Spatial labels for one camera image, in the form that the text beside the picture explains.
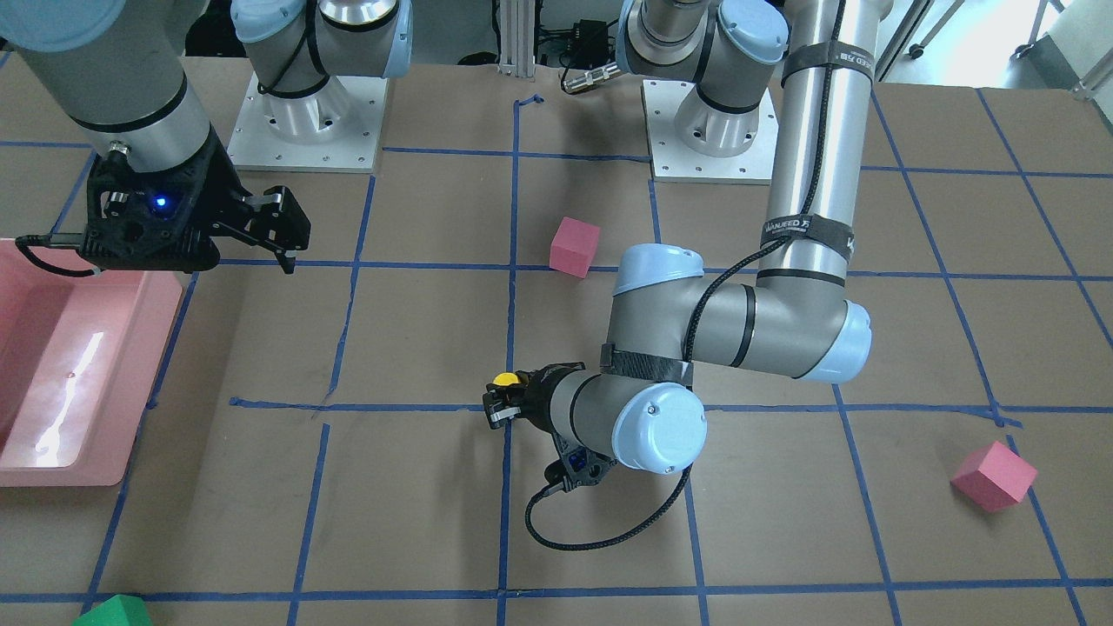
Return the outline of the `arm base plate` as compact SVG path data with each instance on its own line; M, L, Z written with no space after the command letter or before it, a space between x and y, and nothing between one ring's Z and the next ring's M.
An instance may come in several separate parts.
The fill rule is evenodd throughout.
M644 80L643 107L657 182L769 185L779 124L768 90L755 110L730 114L695 84Z
M248 84L230 159L240 170L370 174L377 162L390 79L331 77L298 99L259 94Z

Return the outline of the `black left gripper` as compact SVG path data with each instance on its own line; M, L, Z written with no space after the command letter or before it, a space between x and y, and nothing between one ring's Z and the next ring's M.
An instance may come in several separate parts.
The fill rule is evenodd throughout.
M553 363L536 371L518 371L523 382L486 384L483 405L492 430L524 415L534 427L582 444L574 432L574 405L585 385L584 363Z

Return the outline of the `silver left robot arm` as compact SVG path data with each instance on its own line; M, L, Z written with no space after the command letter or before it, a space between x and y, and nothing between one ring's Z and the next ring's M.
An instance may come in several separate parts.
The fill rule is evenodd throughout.
M688 144L752 123L775 68L784 114L755 252L715 278L692 250L638 244L617 270L600 368L554 363L486 388L493 430L524 420L573 453L673 475L703 451L693 392L706 362L843 383L861 371L870 316L845 278L879 25L890 1L627 1L621 70L692 84Z

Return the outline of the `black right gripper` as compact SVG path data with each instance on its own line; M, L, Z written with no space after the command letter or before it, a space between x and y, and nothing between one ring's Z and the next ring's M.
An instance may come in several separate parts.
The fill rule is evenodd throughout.
M214 234L269 250L290 275L311 244L311 219L293 190L248 195L218 139L155 173L134 172L120 153L99 156L86 193L78 254L104 270L205 272L220 260Z

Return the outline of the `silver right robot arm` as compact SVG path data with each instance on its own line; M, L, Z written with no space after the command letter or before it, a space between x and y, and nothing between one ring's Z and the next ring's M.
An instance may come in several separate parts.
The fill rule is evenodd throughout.
M274 254L283 273L311 245L293 190L240 183L236 133L226 150L183 70L203 1L4 1L3 39L23 57L96 151L80 233L24 235L29 263L81 278L104 270L205 272L216 238ZM368 170L382 97L366 84L404 76L410 1L234 1L235 36L253 63L262 155L273 168Z

